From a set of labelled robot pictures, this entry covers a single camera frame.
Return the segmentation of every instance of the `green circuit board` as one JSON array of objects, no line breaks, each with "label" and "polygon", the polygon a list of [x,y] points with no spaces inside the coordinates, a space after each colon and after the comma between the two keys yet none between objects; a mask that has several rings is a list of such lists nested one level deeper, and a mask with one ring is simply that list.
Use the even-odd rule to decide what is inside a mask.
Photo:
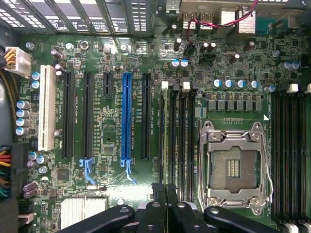
[{"label": "green circuit board", "polygon": [[[31,198],[35,202],[35,230],[37,233],[52,233],[61,229],[61,203],[66,199],[94,197],[107,200],[107,208],[117,204],[127,204],[135,209],[142,201],[153,200],[151,184],[157,182],[173,182],[179,188],[177,193],[180,200],[192,201],[198,206],[197,200],[197,157],[199,153],[199,131],[206,120],[213,122],[218,130],[249,130],[254,122],[263,126],[267,140],[267,153],[271,153],[271,97],[264,92],[265,87],[274,85],[277,80],[304,80],[308,69],[299,71],[281,71],[278,64],[287,60],[299,60],[303,53],[309,51],[307,38],[304,36],[288,36],[284,39],[272,39],[269,36],[253,38],[255,48],[244,52],[243,45],[229,45],[225,39],[213,39],[217,44],[214,51],[216,59],[211,64],[199,63],[199,52],[188,56],[189,65],[185,69],[171,67],[172,59],[183,58],[184,42],[179,51],[174,51],[175,38],[158,37],[155,39],[127,39],[119,38],[122,45],[127,45],[127,52],[120,52],[114,45],[114,40],[108,37],[81,36],[24,36],[22,45],[26,42],[35,44],[34,51],[23,50],[32,54],[32,72],[40,72],[41,65],[55,65],[51,56],[51,49],[57,48],[62,53],[62,61],[66,63],[66,70],[74,76],[74,135],[72,159],[62,157],[62,137],[55,137],[54,149],[44,154],[49,161],[44,165],[45,174],[38,172],[38,167],[29,169],[29,181],[39,183],[39,193]],[[89,49],[81,50],[80,43],[87,41]],[[211,41],[208,37],[195,39],[199,48],[204,41]],[[66,50],[67,43],[73,44],[72,50]],[[99,52],[102,46],[110,47],[110,52]],[[274,57],[272,51],[279,50],[280,56]],[[239,53],[241,58],[234,64],[229,63],[228,52]],[[94,77],[93,95],[93,126],[92,151],[95,164],[92,166],[91,177],[97,187],[91,189],[91,183],[85,179],[85,172],[79,166],[84,156],[83,123],[84,123],[84,72],[90,72]],[[113,74],[113,96],[103,97],[104,73]],[[128,180],[125,168],[120,166],[121,128],[122,128],[122,77],[124,72],[130,72],[132,83],[132,141],[131,152],[133,158],[132,178],[136,183]],[[141,159],[142,155],[142,110],[143,81],[142,75],[151,77],[151,107],[150,107],[150,158]],[[213,88],[215,79],[244,80],[247,83],[257,81],[254,90],[243,88],[223,89]],[[180,99],[177,98],[175,108],[172,108],[170,96],[173,91],[161,90],[162,81],[171,85],[182,82],[196,82],[199,85],[194,97],[194,106],[190,110],[182,109]],[[20,100],[31,103],[29,125],[30,133],[21,137],[21,141],[29,141],[31,150],[35,150],[38,134],[38,89],[31,86],[32,80],[23,79],[20,83]],[[222,106],[225,101],[237,104],[243,103],[239,111],[233,107]],[[55,107],[55,129],[63,127],[64,113],[64,84],[57,83]],[[185,115],[190,123],[181,124],[181,116]],[[184,140],[185,147],[180,147],[179,134],[181,128],[184,133],[192,136],[192,148],[188,148],[188,138]],[[175,145],[174,173],[170,167],[170,131],[176,132],[171,142]],[[189,155],[192,150],[193,171],[190,174],[188,157],[180,159],[179,153]],[[276,228],[270,218],[271,208],[267,204],[259,216],[254,216],[249,209],[234,209],[238,213],[253,218],[265,225]]]}]

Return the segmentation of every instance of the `motherboard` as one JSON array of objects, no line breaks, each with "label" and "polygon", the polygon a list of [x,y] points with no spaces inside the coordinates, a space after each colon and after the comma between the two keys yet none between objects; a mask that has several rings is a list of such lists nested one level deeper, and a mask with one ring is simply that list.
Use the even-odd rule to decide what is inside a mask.
[{"label": "motherboard", "polygon": [[[19,141],[30,145],[32,189],[19,201],[34,202],[36,233],[115,205],[137,209],[153,200],[152,183],[175,184],[179,200],[201,210],[219,205],[275,229],[300,207],[310,215],[290,175],[310,173],[310,154],[278,156],[287,143],[278,132],[310,128],[310,99],[295,96],[296,81],[310,83],[307,37],[190,39],[23,36],[32,75],[20,81],[29,106]],[[300,207],[281,197],[292,186],[285,193]]]}]

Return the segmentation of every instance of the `power connector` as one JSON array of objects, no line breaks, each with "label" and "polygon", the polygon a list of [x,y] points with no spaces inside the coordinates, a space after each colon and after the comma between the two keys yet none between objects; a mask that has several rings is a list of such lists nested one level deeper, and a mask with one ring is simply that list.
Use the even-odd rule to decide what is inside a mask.
[{"label": "power connector", "polygon": [[5,70],[18,74],[20,76],[30,76],[31,74],[31,55],[21,50],[19,47],[5,47],[5,51],[15,49],[15,64],[12,68],[6,68]]}]

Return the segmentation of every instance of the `white pci slot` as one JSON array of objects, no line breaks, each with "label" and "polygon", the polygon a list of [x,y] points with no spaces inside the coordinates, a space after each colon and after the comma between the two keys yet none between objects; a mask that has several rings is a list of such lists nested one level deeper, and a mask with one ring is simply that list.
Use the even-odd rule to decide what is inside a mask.
[{"label": "white pci slot", "polygon": [[41,66],[39,97],[38,150],[54,149],[56,70]]}]

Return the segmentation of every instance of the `cpu socket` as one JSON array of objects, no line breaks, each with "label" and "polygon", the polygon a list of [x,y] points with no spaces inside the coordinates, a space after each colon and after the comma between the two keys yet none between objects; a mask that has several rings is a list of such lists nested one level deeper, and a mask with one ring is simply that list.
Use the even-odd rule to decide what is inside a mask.
[{"label": "cpu socket", "polygon": [[201,206],[250,208],[260,215],[273,194],[261,123],[243,131],[217,130],[206,121],[200,132],[198,174]]}]

